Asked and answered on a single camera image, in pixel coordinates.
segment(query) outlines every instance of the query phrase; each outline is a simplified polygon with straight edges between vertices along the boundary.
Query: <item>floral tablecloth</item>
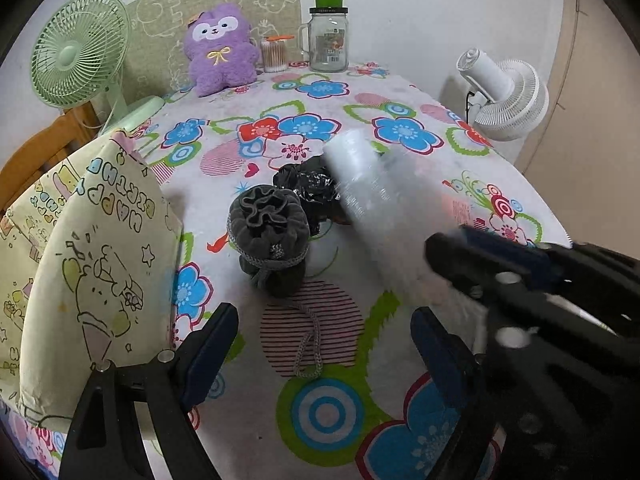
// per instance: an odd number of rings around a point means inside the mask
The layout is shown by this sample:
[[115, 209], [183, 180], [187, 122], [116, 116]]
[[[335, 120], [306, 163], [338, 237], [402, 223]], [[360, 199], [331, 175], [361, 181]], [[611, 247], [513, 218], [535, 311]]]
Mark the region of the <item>floral tablecloth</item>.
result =
[[[322, 75], [294, 63], [254, 84], [197, 98], [189, 90], [133, 133], [138, 151], [184, 221], [175, 280], [172, 344], [201, 328], [222, 301], [239, 334], [190, 418], [222, 478], [422, 480], [458, 414], [446, 408], [410, 338], [410, 306], [385, 290], [353, 228], [326, 222], [313, 237], [306, 279], [291, 298], [321, 325], [322, 375], [293, 375], [311, 322], [250, 285], [226, 234], [231, 201], [270, 184], [284, 164], [322, 153], [332, 136], [360, 128], [379, 152], [399, 144], [431, 164], [458, 222], [520, 244], [568, 245], [535, 190], [461, 118], [375, 63]], [[312, 364], [311, 350], [303, 364]], [[0, 414], [25, 455], [55, 478], [64, 436]], [[489, 478], [492, 442], [478, 473]], [[157, 442], [146, 442], [158, 479], [170, 478]]]

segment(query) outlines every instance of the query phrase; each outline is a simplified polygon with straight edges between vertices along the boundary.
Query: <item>metal bolt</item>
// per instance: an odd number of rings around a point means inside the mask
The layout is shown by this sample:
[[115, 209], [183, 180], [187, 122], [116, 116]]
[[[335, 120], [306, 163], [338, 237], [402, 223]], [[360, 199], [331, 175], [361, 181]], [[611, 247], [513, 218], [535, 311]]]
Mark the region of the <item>metal bolt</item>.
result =
[[480, 285], [474, 285], [469, 290], [469, 296], [471, 296], [474, 300], [479, 300], [482, 298], [482, 287]]
[[95, 369], [99, 372], [106, 372], [111, 367], [111, 361], [105, 359], [95, 365]]
[[495, 279], [503, 285], [513, 285], [513, 283], [521, 282], [522, 276], [515, 272], [499, 272], [495, 275]]
[[542, 429], [542, 421], [533, 413], [525, 413], [518, 421], [520, 431], [528, 435], [535, 435]]
[[517, 326], [503, 326], [495, 333], [495, 340], [504, 348], [524, 348], [531, 343], [531, 335]]
[[173, 350], [162, 350], [158, 354], [158, 361], [160, 361], [161, 363], [168, 363], [172, 361], [174, 356], [175, 356], [175, 352]]

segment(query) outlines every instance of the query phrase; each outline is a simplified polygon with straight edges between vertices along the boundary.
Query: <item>chair backrest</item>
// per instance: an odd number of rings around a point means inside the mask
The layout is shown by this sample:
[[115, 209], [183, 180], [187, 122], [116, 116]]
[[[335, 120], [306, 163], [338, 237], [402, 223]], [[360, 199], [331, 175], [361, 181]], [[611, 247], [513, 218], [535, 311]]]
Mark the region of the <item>chair backrest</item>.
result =
[[94, 138], [99, 122], [91, 103], [66, 110], [27, 140], [0, 171], [0, 216], [31, 184]]

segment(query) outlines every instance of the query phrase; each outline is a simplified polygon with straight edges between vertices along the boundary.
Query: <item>white wall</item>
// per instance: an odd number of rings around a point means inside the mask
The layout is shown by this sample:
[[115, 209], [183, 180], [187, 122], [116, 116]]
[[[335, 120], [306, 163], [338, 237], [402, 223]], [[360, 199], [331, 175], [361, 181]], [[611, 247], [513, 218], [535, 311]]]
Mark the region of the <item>white wall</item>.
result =
[[[0, 67], [0, 166], [58, 111], [31, 89], [29, 60], [40, 29], [67, 0], [46, 0]], [[303, 19], [313, 0], [301, 0]], [[496, 60], [524, 59], [547, 79], [556, 52], [562, 0], [344, 0], [350, 8], [351, 59], [377, 60], [460, 113], [466, 89], [458, 56], [480, 46]], [[515, 160], [521, 142], [499, 147]]]

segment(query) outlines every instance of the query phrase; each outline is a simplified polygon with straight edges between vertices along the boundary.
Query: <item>cotton swab container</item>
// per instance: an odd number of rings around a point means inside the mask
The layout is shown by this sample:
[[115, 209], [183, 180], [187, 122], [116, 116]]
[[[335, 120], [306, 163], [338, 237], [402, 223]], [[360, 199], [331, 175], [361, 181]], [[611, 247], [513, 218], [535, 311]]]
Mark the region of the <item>cotton swab container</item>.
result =
[[271, 36], [264, 38], [260, 42], [262, 53], [262, 63], [265, 72], [283, 72], [289, 66], [287, 55], [287, 40], [292, 40], [294, 36]]

